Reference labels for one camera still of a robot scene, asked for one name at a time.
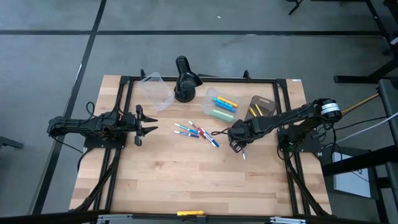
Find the white sticker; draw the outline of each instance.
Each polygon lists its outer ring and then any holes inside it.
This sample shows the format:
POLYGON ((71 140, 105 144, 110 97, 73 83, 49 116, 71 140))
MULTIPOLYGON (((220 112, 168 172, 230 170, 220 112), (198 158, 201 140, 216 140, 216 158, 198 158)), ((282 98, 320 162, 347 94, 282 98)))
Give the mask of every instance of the white sticker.
POLYGON ((323 105, 322 109, 331 108, 331 107, 338 107, 337 103, 328 103, 327 105, 323 105))
POLYGON ((339 110, 340 110, 339 107, 327 108, 327 109, 324 109, 323 111, 321 111, 321 115, 324 115, 325 113, 329 113, 332 111, 339 111, 339 110))

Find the yellow marker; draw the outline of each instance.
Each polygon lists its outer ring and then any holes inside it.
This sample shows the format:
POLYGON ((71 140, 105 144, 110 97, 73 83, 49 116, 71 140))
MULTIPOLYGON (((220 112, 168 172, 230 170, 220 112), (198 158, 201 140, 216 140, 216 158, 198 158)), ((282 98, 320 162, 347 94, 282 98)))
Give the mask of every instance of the yellow marker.
POLYGON ((177 216, 184 216, 184 215, 204 215, 205 211, 178 211, 177 216))
POLYGON ((256 113, 254 112, 254 110, 249 106, 249 111, 253 116, 257 116, 256 113))
POLYGON ((257 110, 259 111, 260 115, 263 116, 262 113, 261 113, 261 110, 259 108, 259 105, 255 104, 255 106, 256 106, 257 110))
POLYGON ((229 104, 231 104, 233 107, 238 107, 238 104, 237 104, 237 103, 234 103, 234 102, 232 102, 232 101, 229 101, 229 100, 227 100, 227 99, 224 99, 224 98, 222 98, 222 97, 220 97, 220 96, 218 96, 217 99, 222 100, 222 101, 224 101, 225 103, 229 103, 229 104))

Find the blue marker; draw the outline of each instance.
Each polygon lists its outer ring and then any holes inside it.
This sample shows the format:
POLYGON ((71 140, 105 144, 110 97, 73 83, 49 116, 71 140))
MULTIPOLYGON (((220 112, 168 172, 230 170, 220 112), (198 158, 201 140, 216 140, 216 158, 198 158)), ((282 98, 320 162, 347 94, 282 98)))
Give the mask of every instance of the blue marker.
POLYGON ((190 134, 190 133, 184 133, 184 132, 182 132, 182 131, 174 131, 174 133, 177 133, 177 134, 182 134, 182 135, 185 135, 185 136, 190 136, 190 137, 194 137, 194 138, 199 138, 199 135, 196 135, 196 134, 190 134))
POLYGON ((207 140, 209 140, 214 147, 219 147, 218 143, 209 135, 209 133, 207 133, 203 128, 200 129, 205 133, 207 140))
POLYGON ((230 112, 232 112, 232 113, 235 113, 235 112, 236 112, 236 109, 231 108, 231 107, 229 107, 229 106, 226 106, 225 104, 220 103, 219 101, 216 101, 216 106, 219 106, 220 108, 226 109, 226 110, 228 110, 228 111, 230 111, 230 112))
POLYGON ((230 104, 230 103, 224 102, 224 101, 219 100, 219 99, 217 99, 215 97, 213 97, 213 100, 214 100, 214 102, 219 102, 219 103, 221 103, 221 104, 223 104, 223 105, 225 105, 225 106, 227 106, 229 108, 233 108, 232 104, 230 104))
POLYGON ((189 128, 187 128, 187 127, 185 127, 185 126, 182 126, 182 125, 179 125, 179 124, 177 124, 177 123, 174 123, 177 127, 180 127, 180 128, 182 128, 182 129, 184 129, 184 130, 186 130, 186 131, 189 131, 189 132, 191 132, 191 133, 193 133, 193 134, 198 134, 198 131, 196 131, 196 130, 192 130, 192 129, 189 129, 189 128))

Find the green marker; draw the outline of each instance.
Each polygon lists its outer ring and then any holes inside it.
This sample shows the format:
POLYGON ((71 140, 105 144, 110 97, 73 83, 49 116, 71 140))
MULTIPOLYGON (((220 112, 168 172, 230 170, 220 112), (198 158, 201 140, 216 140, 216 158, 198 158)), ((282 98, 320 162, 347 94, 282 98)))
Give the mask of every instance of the green marker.
POLYGON ((227 121, 227 122, 232 122, 232 121, 235 120, 235 119, 234 119, 234 116, 229 115, 229 114, 226 114, 226 113, 221 112, 221 111, 218 111, 218 110, 212 110, 212 111, 210 112, 210 114, 211 114, 212 116, 215 116, 215 117, 217 117, 217 118, 219 118, 219 119, 222 119, 222 120, 224 120, 224 121, 227 121))

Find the yellow object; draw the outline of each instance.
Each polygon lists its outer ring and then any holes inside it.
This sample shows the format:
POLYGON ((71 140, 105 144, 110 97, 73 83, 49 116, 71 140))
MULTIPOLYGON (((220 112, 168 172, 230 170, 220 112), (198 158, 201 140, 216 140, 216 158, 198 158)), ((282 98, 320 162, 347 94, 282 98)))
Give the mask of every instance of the yellow object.
POLYGON ((257 110, 259 111, 260 115, 263 116, 262 113, 261 113, 261 110, 259 108, 259 105, 255 104, 255 106, 256 106, 257 110))
POLYGON ((370 100, 375 99, 378 96, 379 96, 379 94, 377 93, 377 94, 375 94, 375 95, 373 95, 373 96, 371 96, 371 97, 369 97, 369 98, 367 98, 367 99, 365 99, 365 100, 363 100, 363 101, 361 101, 361 102, 359 102, 359 103, 357 103, 357 104, 355 104, 353 106, 350 106, 349 108, 343 110, 341 113, 344 115, 345 113, 350 112, 351 110, 353 110, 353 109, 355 109, 355 108, 357 108, 357 107, 369 102, 370 100))
POLYGON ((204 215, 205 211, 178 211, 177 216, 183 215, 204 215))
POLYGON ((256 113, 254 112, 254 110, 249 106, 249 111, 253 116, 257 116, 256 113))
POLYGON ((220 97, 220 96, 218 96, 217 99, 222 100, 222 101, 224 101, 225 103, 229 103, 229 104, 231 104, 233 107, 238 107, 238 104, 237 104, 237 103, 234 103, 234 102, 232 102, 232 101, 229 101, 229 100, 227 100, 227 99, 224 99, 224 98, 222 98, 222 97, 220 97))

